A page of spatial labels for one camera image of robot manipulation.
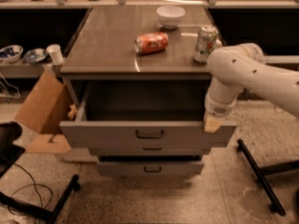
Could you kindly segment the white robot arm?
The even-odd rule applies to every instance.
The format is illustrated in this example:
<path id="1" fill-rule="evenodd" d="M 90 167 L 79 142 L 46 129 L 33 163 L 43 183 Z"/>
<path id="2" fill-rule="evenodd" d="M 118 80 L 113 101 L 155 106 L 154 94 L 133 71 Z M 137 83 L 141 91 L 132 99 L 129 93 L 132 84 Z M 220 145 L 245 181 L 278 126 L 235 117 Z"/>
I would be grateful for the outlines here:
<path id="1" fill-rule="evenodd" d="M 244 89 L 299 117 L 299 73 L 263 64 L 263 51 L 253 43 L 213 50 L 206 67 L 212 75 L 206 93 L 204 130 L 215 133 Z"/>

